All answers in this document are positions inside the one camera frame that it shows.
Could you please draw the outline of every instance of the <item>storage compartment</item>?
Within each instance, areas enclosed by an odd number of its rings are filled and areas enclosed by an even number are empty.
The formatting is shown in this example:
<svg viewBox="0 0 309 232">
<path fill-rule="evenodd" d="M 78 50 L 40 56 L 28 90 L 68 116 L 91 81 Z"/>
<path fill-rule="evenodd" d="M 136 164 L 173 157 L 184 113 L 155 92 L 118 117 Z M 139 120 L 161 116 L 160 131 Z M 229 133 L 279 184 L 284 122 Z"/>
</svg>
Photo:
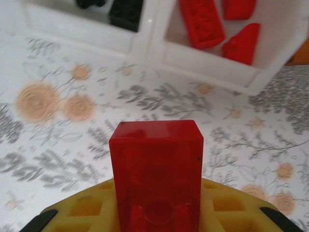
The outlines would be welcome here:
<svg viewBox="0 0 309 232">
<path fill-rule="evenodd" d="M 113 0 L 106 2 L 82 10 L 75 0 L 26 0 L 25 7 L 34 30 L 128 54 L 136 33 L 110 25 Z"/>
<path fill-rule="evenodd" d="M 230 82 L 241 87 L 249 87 L 255 78 L 266 70 L 272 73 L 279 69 L 278 64 L 289 59 L 301 43 L 301 26 L 308 23 L 304 16 L 303 0 L 258 0 L 256 9 L 249 20 L 223 20 L 221 0 L 215 0 L 226 33 L 226 40 L 218 46 L 205 50 L 190 47 L 187 30 L 181 16 L 178 0 L 164 32 L 164 61 L 168 66 L 192 71 L 220 81 Z M 222 57 L 222 45 L 237 35 L 246 25 L 260 23 L 253 65 L 248 66 Z"/>
</svg>

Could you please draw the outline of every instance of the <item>translucent red brick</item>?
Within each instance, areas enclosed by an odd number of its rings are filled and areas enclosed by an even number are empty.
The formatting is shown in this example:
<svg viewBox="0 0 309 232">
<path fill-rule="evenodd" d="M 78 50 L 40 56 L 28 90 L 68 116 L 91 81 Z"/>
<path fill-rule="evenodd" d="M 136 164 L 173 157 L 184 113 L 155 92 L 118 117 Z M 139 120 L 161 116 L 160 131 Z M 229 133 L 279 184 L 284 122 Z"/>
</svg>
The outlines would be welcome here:
<svg viewBox="0 0 309 232">
<path fill-rule="evenodd" d="M 122 122 L 110 149 L 122 232 L 197 232 L 203 137 L 194 121 Z"/>
</svg>

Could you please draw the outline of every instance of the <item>lego brick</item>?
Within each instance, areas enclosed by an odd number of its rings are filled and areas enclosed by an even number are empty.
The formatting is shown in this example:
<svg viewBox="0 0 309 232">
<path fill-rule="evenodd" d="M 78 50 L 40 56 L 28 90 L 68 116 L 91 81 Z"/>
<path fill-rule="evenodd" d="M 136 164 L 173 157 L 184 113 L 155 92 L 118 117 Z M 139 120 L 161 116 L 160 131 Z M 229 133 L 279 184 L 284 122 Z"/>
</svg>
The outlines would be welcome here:
<svg viewBox="0 0 309 232">
<path fill-rule="evenodd" d="M 102 7 L 105 4 L 105 0 L 75 0 L 75 2 L 81 9 L 87 9 L 90 6 Z"/>
<path fill-rule="evenodd" d="M 112 25 L 138 32 L 143 0 L 115 0 L 109 12 Z"/>
<path fill-rule="evenodd" d="M 179 220 L 197 232 L 203 137 L 194 121 L 123 122 L 110 149 L 122 232 L 141 212 L 140 232 L 178 232 Z"/>
<path fill-rule="evenodd" d="M 247 20 L 251 18 L 257 0 L 222 0 L 225 20 Z"/>
<path fill-rule="evenodd" d="M 190 43 L 203 50 L 219 45 L 225 32 L 213 0 L 179 0 Z"/>
<path fill-rule="evenodd" d="M 222 46 L 223 57 L 252 65 L 261 24 L 251 23 Z"/>
</svg>

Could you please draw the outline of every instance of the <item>table surface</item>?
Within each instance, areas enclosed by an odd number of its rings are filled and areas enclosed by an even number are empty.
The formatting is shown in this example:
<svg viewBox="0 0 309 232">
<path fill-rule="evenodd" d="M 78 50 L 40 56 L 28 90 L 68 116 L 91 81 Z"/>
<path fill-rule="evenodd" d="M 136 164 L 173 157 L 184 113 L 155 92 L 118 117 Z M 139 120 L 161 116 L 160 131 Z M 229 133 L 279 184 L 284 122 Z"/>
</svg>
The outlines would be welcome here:
<svg viewBox="0 0 309 232">
<path fill-rule="evenodd" d="M 0 30 L 0 232 L 112 178 L 122 121 L 193 119 L 202 176 L 275 204 L 309 231 L 309 66 L 254 97 Z"/>
</svg>

